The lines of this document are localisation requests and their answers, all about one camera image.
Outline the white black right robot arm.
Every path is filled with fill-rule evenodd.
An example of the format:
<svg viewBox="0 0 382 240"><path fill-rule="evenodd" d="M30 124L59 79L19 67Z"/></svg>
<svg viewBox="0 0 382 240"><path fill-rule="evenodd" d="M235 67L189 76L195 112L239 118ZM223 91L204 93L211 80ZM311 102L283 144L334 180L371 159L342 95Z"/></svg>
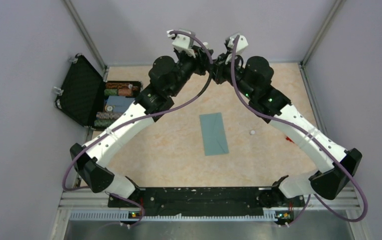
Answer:
<svg viewBox="0 0 382 240"><path fill-rule="evenodd" d="M350 181L348 176L355 174L361 152L336 144L304 118L291 100L272 86L274 70L265 58L250 57L245 66L241 62L239 55L232 60L230 54L221 54L214 60L214 81L235 86L249 100L250 111L289 137L316 166L310 172L275 181L270 198L278 206L309 194L334 200Z"/></svg>

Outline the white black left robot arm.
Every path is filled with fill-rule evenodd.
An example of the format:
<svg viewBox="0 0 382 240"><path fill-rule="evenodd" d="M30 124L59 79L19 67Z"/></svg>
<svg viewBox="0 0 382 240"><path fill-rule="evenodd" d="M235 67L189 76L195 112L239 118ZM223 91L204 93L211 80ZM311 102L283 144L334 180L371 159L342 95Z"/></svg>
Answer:
<svg viewBox="0 0 382 240"><path fill-rule="evenodd" d="M163 115L179 110L197 100L210 84L214 74L213 50L207 47L193 46L191 54L175 51L178 57L174 61L170 56L157 58L148 75L150 83L138 94L121 117L96 138L85 144L71 146L74 169L86 183L86 188L94 193L109 192L120 196L120 201L128 207L137 204L139 193L130 179L120 176L108 165L114 155L136 134L154 124ZM173 97L194 74L209 74L203 89L194 98L174 107Z"/></svg>

